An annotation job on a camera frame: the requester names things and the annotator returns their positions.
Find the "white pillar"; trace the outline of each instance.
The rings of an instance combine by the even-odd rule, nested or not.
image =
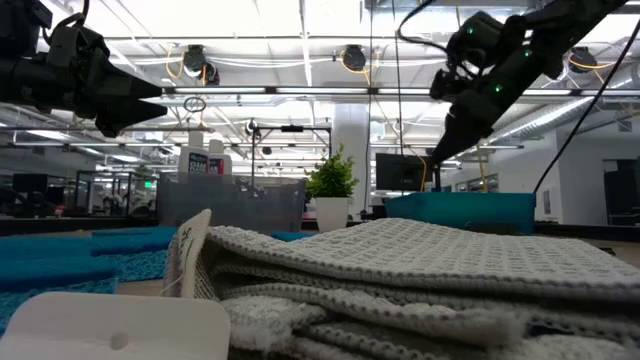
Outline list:
[[[367,104],[335,104],[333,110],[333,154],[338,152],[340,144],[344,145],[344,156],[353,156],[354,159],[353,177],[360,180],[353,190],[353,201],[349,205],[349,214],[354,220],[360,219],[360,211],[370,211],[367,208],[371,192],[371,176],[367,176],[367,172],[371,171],[367,148],[368,111]]]

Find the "white pot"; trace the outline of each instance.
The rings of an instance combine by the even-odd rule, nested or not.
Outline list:
[[[316,198],[316,219],[320,232],[347,227],[349,198]]]

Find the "blue cloth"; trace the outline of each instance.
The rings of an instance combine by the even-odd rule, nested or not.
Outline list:
[[[157,227],[112,231],[108,235],[100,232],[92,237],[10,237],[0,239],[0,262],[92,256],[118,264],[121,281],[159,279],[176,230]]]
[[[272,238],[282,240],[285,242],[296,241],[296,240],[304,239],[310,236],[313,236],[313,235],[305,234],[305,233],[291,233],[291,232],[284,232],[284,231],[275,232],[271,234]]]
[[[118,269],[89,256],[0,262],[0,335],[11,315],[31,297],[48,291],[115,293]]]

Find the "white plastic card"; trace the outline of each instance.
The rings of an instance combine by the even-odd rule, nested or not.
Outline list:
[[[223,360],[230,322],[210,300],[45,293],[15,312],[2,360]]]

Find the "teal bin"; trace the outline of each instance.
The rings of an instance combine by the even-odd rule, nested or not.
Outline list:
[[[511,224],[531,235],[536,207],[534,194],[414,193],[389,199],[387,217],[424,221],[465,229],[471,224]]]

